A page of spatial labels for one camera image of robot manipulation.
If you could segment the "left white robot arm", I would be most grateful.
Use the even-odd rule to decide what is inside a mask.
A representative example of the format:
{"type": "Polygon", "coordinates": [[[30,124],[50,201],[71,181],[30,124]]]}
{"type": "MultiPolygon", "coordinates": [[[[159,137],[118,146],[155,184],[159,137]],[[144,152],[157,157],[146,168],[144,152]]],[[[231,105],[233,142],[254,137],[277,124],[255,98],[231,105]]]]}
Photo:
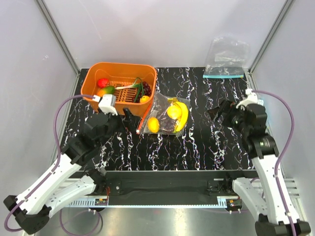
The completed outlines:
{"type": "Polygon", "coordinates": [[[89,170],[77,182],[60,190],[59,187],[99,153],[115,133],[135,131],[140,117],[128,108],[124,115],[95,113],[82,131],[67,142],[52,166],[21,194],[7,196],[3,203],[15,217],[20,229],[32,235],[40,231],[58,211],[74,200],[89,194],[100,195],[106,186],[105,172],[89,170]]]}

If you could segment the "red zip clear bag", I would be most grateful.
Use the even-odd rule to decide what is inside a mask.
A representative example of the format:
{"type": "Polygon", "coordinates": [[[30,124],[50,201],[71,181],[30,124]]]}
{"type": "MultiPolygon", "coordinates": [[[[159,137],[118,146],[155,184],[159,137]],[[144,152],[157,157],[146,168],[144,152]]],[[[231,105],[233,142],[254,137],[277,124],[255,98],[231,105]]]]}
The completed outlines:
{"type": "Polygon", "coordinates": [[[137,134],[162,134],[181,136],[189,118],[190,101],[180,97],[168,97],[159,92],[145,112],[137,134]]]}

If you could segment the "yellow banana bunch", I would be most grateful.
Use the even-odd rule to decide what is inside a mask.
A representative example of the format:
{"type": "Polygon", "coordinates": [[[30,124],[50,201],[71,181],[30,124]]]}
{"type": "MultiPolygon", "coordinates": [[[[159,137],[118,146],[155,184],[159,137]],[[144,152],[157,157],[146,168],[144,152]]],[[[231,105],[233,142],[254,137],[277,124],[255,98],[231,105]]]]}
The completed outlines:
{"type": "Polygon", "coordinates": [[[167,99],[167,101],[170,103],[170,106],[177,105],[182,109],[182,115],[179,119],[176,119],[176,125],[173,131],[174,133],[181,132],[188,121],[188,117],[189,117],[188,106],[184,102],[179,101],[176,97],[169,98],[167,99]]]}

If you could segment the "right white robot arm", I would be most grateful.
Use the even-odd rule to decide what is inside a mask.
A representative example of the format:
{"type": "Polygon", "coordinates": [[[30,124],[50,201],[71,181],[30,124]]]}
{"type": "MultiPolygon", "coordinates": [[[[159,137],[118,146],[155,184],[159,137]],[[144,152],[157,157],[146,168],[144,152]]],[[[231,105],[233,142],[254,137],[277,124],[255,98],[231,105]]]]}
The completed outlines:
{"type": "Polygon", "coordinates": [[[229,195],[237,194],[256,220],[258,236],[306,236],[311,232],[308,222],[302,221],[286,189],[279,167],[276,142],[266,131],[265,107],[256,102],[236,104],[224,100],[209,109],[211,120],[222,118],[222,125],[237,130],[243,147],[254,165],[264,193],[261,196],[246,177],[228,178],[223,183],[229,195]]]}

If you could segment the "orange plastic basket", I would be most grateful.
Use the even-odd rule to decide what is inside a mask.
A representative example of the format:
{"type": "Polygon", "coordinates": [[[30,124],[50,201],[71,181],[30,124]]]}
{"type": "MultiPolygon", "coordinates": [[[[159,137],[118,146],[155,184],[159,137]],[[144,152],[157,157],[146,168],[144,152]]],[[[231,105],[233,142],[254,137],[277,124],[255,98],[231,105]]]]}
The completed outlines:
{"type": "Polygon", "coordinates": [[[131,85],[137,77],[150,85],[152,95],[149,101],[146,103],[134,103],[131,100],[136,94],[136,89],[124,89],[114,94],[116,96],[115,108],[121,115],[124,114],[123,108],[127,107],[133,115],[143,117],[153,101],[156,88],[157,71],[152,66],[113,62],[96,63],[86,74],[81,86],[81,94],[96,95],[100,90],[97,86],[97,81],[101,78],[107,78],[110,85],[116,88],[131,85]]]}

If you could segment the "yellow lemon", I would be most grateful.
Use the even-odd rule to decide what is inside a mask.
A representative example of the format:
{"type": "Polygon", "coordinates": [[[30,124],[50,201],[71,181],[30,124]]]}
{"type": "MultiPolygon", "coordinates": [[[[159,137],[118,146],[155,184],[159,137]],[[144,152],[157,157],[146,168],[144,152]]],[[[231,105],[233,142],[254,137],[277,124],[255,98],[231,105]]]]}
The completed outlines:
{"type": "Polygon", "coordinates": [[[159,131],[159,121],[156,117],[150,117],[147,121],[147,127],[150,132],[158,133],[159,131]]]}

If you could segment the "dark red grape bunch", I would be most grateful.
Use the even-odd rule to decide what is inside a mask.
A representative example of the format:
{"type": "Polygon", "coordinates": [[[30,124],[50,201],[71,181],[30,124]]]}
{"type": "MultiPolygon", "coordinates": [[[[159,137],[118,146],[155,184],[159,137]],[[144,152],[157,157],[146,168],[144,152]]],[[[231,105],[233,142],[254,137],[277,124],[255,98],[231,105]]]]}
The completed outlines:
{"type": "Polygon", "coordinates": [[[176,125],[176,120],[171,119],[168,115],[162,115],[158,118],[159,127],[165,132],[173,132],[176,125]]]}

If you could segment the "yellow pear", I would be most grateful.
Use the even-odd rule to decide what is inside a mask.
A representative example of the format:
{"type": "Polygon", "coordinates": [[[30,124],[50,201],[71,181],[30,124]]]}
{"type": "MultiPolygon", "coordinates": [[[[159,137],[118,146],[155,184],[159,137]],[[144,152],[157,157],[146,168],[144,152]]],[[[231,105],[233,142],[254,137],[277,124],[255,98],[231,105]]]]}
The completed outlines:
{"type": "Polygon", "coordinates": [[[167,115],[171,119],[179,119],[182,115],[182,109],[177,105],[171,105],[167,109],[167,115]]]}

